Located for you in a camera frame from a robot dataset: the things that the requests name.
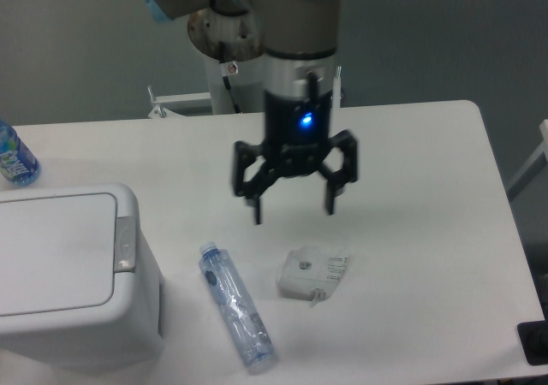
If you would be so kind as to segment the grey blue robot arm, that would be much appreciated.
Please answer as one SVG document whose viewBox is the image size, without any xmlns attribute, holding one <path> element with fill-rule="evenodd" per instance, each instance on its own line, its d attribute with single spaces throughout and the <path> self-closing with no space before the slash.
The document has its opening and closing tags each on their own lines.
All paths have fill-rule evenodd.
<svg viewBox="0 0 548 385">
<path fill-rule="evenodd" d="M 339 95 L 337 32 L 341 0 L 145 0 L 157 19 L 173 21 L 210 10 L 209 38 L 220 64 L 235 61 L 247 44 L 262 56 L 265 137 L 234 146 L 232 188 L 255 211 L 262 194 L 281 178 L 321 174 L 325 210 L 359 177 L 358 142 L 349 131 L 331 134 Z"/>
</svg>

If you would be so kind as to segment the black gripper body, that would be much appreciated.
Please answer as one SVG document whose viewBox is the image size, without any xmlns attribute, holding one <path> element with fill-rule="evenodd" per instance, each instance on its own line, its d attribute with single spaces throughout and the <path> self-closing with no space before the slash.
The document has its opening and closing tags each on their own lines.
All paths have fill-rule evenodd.
<svg viewBox="0 0 548 385">
<path fill-rule="evenodd" d="M 332 150 L 329 137 L 331 93 L 304 99 L 265 94 L 265 162 L 261 172 L 269 179 L 307 176 L 319 172 L 333 176 L 324 163 Z"/>
</svg>

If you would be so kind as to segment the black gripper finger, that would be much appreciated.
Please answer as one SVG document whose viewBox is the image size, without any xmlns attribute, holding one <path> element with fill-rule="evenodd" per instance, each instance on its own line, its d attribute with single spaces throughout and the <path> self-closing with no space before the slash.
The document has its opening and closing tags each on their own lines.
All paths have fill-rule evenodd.
<svg viewBox="0 0 548 385">
<path fill-rule="evenodd" d="M 245 180 L 246 170 L 253 165 L 259 157 L 264 162 L 256 174 Z M 251 145 L 244 141 L 234 143 L 234 156 L 232 161 L 232 188 L 234 195 L 244 198 L 246 203 L 253 208 L 253 218 L 256 225 L 262 223 L 261 196 L 280 177 L 279 167 L 282 158 L 278 149 L 268 145 L 265 141 L 259 145 Z"/>
<path fill-rule="evenodd" d="M 318 172 L 325 178 L 325 211 L 328 215 L 335 213 L 335 200 L 348 183 L 359 179 L 359 146 L 357 138 L 349 131 L 342 130 L 327 139 L 327 157 L 332 150 L 337 149 L 342 154 L 341 167 L 332 171 L 325 162 L 319 165 Z"/>
</svg>

